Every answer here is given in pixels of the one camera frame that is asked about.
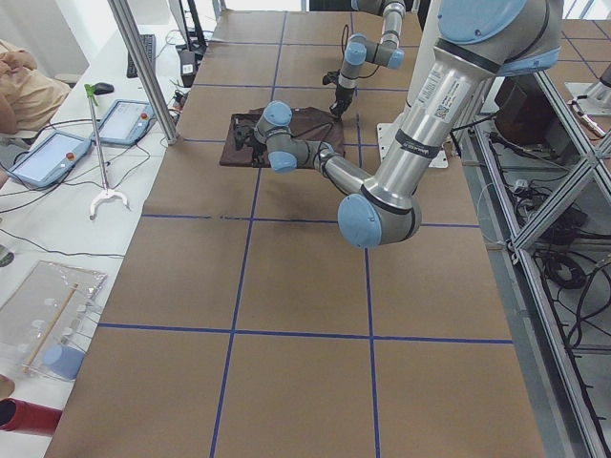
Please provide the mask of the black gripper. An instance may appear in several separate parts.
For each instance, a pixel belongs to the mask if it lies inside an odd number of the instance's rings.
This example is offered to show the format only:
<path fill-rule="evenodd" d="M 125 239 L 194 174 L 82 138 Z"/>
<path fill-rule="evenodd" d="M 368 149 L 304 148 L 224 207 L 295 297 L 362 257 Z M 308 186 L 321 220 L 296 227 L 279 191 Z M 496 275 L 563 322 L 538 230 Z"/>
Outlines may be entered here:
<path fill-rule="evenodd" d="M 252 166 L 264 166 L 265 159 L 264 154 L 266 152 L 266 145 L 261 143 L 257 138 L 252 137 L 250 139 L 250 145 L 252 148 Z"/>
<path fill-rule="evenodd" d="M 354 91 L 354 88 L 337 85 L 335 89 L 335 102 L 329 106 L 329 111 L 335 118 L 341 118 L 348 110 L 354 96 Z"/>

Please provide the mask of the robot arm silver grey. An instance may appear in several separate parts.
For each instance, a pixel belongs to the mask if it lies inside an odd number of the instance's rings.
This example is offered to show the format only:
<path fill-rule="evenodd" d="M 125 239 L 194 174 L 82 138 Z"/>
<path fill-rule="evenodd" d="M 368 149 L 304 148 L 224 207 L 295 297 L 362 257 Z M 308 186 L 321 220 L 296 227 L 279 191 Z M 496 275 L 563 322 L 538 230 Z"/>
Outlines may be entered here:
<path fill-rule="evenodd" d="M 433 52 L 432 67 L 374 175 L 324 141 L 296 138 L 289 128 L 291 108 L 280 100 L 263 109 L 254 143 L 265 147 L 275 172 L 315 169 L 345 194 L 337 218 L 350 244 L 372 248 L 408 239 L 421 223 L 418 182 L 474 92 L 496 76 L 553 67 L 562 13 L 560 1 L 443 1 L 431 8 L 426 24 L 437 27 L 439 36 L 420 48 Z"/>
<path fill-rule="evenodd" d="M 361 33 L 351 35 L 343 51 L 341 68 L 324 76 L 324 85 L 333 83 L 336 86 L 335 100 L 329 107 L 330 113 L 336 118 L 341 118 L 351 104 L 365 63 L 397 69 L 405 57 L 400 49 L 400 35 L 403 19 L 411 9 L 411 3 L 390 0 L 351 1 L 351 7 L 382 17 L 382 35 L 379 42 L 370 41 Z"/>

